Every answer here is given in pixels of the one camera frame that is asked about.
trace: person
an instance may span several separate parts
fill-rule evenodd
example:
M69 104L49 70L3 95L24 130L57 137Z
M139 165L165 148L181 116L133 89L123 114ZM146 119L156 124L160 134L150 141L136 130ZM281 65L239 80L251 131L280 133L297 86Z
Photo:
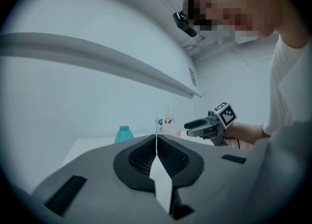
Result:
M234 122L226 131L227 139L250 144L270 137L293 123L293 116L278 85L290 72L309 42L309 31L290 0L185 0L184 11L194 25L228 25L230 30L246 31L268 37L279 33L271 64L270 114L262 126Z

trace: white wall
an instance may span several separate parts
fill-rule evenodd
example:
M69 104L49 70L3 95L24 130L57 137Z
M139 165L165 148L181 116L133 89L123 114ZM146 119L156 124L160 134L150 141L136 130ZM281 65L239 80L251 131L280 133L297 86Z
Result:
M153 130L171 105L180 128L192 100L108 73L24 57L2 59L2 124L7 172L30 192L58 169L77 138L114 136L120 125Z
M215 50L195 62L202 98L194 97L196 118L229 102L238 122L263 125L270 109L270 65L277 36L239 45L248 64L233 45Z
M191 58L151 18L122 0L21 0L2 34L44 33L93 42L133 57L191 90Z
M10 33L90 41L194 87L189 67L195 71L195 66L184 50L152 19L120 0L25 0L3 28L2 34ZM60 167L77 138L114 136L120 125L129 125L134 133L153 130L156 115L168 105L178 127L194 118L189 94L153 87L146 82L150 77L130 80L120 69L121 76L103 72L109 67L105 63L80 62L102 66L98 71L48 61L44 50L37 53L42 59L1 57L2 162L12 183L27 192Z

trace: white table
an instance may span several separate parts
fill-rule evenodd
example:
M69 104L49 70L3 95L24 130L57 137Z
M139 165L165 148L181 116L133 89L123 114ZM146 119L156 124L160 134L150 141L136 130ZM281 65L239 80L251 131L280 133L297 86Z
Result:
M134 137L141 137L152 134L155 134L155 132L149 131L138 133L134 134ZM186 131L181 131L181 138L201 144L213 145L209 139L203 140L200 137L189 137L186 134ZM115 137L77 139L77 141L74 143L73 147L65 157L62 166L68 164L69 162L73 161L75 158L79 157L89 150L113 144L114 140ZM172 192L172 180L163 165L161 164L158 156L156 156L155 160L153 161L150 178L155 181L156 199L158 200L159 204L164 208L164 210L169 213Z
M148 132L134 134L134 137L148 136L152 134L155 134L155 131L148 131ZM190 140L193 142L201 143L201 144L213 145L210 139L203 140L200 137L190 137L186 134L186 131L181 131L181 138ZM77 141L74 143L74 145L68 152L67 156L65 157L61 166L63 167L64 165L68 164L69 162L73 161L75 158L79 157L80 155L84 154L85 152L89 150L113 144L114 140L115 140L114 136L103 137L103 138L77 139Z

